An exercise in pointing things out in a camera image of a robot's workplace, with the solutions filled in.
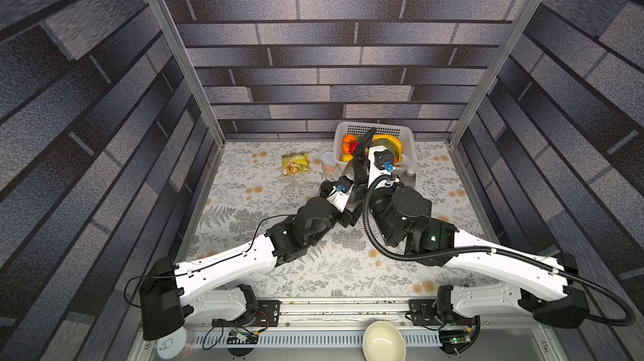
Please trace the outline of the grey translucent spray bottle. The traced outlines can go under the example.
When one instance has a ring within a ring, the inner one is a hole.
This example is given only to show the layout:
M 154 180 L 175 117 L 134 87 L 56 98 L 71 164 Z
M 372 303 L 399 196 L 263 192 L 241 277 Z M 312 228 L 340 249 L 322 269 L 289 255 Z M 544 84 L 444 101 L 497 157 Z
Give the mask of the grey translucent spray bottle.
M 402 173 L 402 181 L 407 185 L 415 185 L 417 179 L 417 168 L 414 163 L 409 163 L 401 166 L 404 172 Z

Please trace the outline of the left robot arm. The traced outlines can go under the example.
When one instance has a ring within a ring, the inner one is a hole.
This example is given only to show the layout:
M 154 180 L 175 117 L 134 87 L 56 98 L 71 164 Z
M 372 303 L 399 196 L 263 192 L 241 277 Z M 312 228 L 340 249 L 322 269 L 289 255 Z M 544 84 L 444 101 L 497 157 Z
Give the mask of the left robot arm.
M 201 297 L 215 288 L 254 272 L 273 270 L 298 260 L 317 245 L 337 223 L 355 225 L 355 213 L 346 207 L 355 198 L 346 181 L 326 181 L 320 195 L 294 215 L 281 215 L 280 222 L 250 242 L 202 260 L 175 263 L 168 256 L 157 260 L 141 277 L 140 309 L 144 340 L 154 341 L 182 327 L 194 315 L 213 310 L 213 319 L 246 322 L 252 307 L 233 313 L 233 306 L 200 305 Z

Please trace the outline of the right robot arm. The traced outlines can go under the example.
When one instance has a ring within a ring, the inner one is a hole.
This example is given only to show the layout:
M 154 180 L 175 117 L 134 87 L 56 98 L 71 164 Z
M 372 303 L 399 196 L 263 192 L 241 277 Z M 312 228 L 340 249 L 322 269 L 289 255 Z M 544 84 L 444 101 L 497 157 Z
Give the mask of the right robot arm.
M 422 316 L 473 326 L 482 315 L 530 315 L 550 327 L 577 328 L 590 317 L 585 292 L 572 286 L 563 260 L 493 245 L 431 216 L 432 203 L 394 174 L 394 146 L 374 145 L 371 128 L 353 152 L 368 177 L 362 205 L 367 238 L 385 257 L 461 268 L 499 280 L 484 287 L 442 286 Z

